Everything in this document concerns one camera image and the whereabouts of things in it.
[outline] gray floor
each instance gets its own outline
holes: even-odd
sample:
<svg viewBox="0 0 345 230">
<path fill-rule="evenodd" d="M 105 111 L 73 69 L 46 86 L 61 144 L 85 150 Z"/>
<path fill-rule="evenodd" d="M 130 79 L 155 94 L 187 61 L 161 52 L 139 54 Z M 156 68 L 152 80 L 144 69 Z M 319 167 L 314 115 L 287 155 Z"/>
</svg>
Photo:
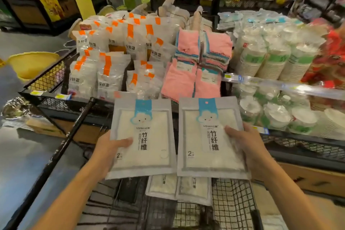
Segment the gray floor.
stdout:
<svg viewBox="0 0 345 230">
<path fill-rule="evenodd" d="M 5 61 L 11 55 L 30 51 L 55 52 L 63 49 L 67 40 L 67 32 L 57 37 L 0 32 L 0 58 Z M 7 100 L 18 96 L 22 87 L 10 66 L 0 68 L 0 108 Z M 3 229 L 54 154 L 61 138 L 1 127 L 1 124 L 0 138 L 0 229 Z M 83 162 L 81 150 L 70 145 L 18 229 L 29 229 L 36 222 Z"/>
</svg>

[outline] forearm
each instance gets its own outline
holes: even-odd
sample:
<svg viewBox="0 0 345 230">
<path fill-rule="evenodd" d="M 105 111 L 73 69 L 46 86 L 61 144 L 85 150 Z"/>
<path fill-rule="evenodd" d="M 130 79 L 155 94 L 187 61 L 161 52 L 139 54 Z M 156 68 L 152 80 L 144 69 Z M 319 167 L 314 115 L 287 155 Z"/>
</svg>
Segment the forearm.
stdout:
<svg viewBox="0 0 345 230">
<path fill-rule="evenodd" d="M 298 185 L 275 161 L 270 161 L 267 171 L 264 177 L 265 187 L 290 230 L 335 229 L 330 222 L 326 222 Z"/>
<path fill-rule="evenodd" d="M 96 166 L 89 161 L 31 230 L 73 230 L 98 180 Z"/>
</svg>

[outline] hand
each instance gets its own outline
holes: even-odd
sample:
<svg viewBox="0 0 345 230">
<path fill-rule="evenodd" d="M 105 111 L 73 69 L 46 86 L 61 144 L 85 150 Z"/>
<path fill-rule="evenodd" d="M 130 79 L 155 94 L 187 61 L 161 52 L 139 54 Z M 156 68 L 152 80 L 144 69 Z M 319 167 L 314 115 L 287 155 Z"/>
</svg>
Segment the hand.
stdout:
<svg viewBox="0 0 345 230">
<path fill-rule="evenodd" d="M 236 139 L 239 147 L 244 151 L 248 168 L 253 172 L 264 175 L 270 169 L 272 162 L 276 163 L 267 151 L 260 133 L 248 123 L 243 123 L 244 131 L 225 127 L 228 136 Z"/>
<path fill-rule="evenodd" d="M 99 174 L 99 180 L 106 177 L 113 164 L 117 149 L 119 147 L 129 147 L 133 143 L 133 138 L 110 140 L 110 130 L 102 135 L 98 140 L 89 160 Z"/>
</svg>

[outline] bamboo fiber cloth package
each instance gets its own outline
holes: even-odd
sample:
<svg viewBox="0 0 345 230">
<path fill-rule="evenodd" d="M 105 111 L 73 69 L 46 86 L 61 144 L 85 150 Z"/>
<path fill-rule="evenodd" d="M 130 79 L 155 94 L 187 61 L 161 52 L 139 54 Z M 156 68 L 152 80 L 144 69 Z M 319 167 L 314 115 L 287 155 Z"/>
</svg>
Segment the bamboo fiber cloth package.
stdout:
<svg viewBox="0 0 345 230">
<path fill-rule="evenodd" d="M 117 99 L 110 139 L 128 137 L 133 137 L 132 145 L 118 149 L 106 179 L 176 173 L 169 99 Z"/>
<path fill-rule="evenodd" d="M 224 131 L 243 130 L 237 99 L 181 98 L 177 175 L 249 179 L 243 152 Z"/>
<path fill-rule="evenodd" d="M 176 188 L 177 174 L 158 174 L 149 177 L 145 194 L 150 197 L 176 200 Z"/>
<path fill-rule="evenodd" d="M 176 199 L 183 202 L 212 206 L 211 178 L 192 176 L 179 177 Z"/>
</svg>

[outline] shopping cart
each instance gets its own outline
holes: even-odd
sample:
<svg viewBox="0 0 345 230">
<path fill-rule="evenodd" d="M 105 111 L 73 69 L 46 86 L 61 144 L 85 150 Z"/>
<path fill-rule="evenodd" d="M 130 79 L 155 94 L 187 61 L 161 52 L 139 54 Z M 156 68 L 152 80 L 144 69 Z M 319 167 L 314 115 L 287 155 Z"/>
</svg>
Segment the shopping cart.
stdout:
<svg viewBox="0 0 345 230">
<path fill-rule="evenodd" d="M 4 230 L 17 229 L 97 101 L 98 99 L 91 98 L 86 104 L 70 133 L 51 157 Z M 78 145 L 83 148 L 83 156 L 87 160 L 93 147 Z M 146 184 L 146 176 L 99 182 L 88 199 L 76 230 L 263 229 L 248 180 L 212 179 L 212 207 L 148 197 L 145 195 Z"/>
</svg>

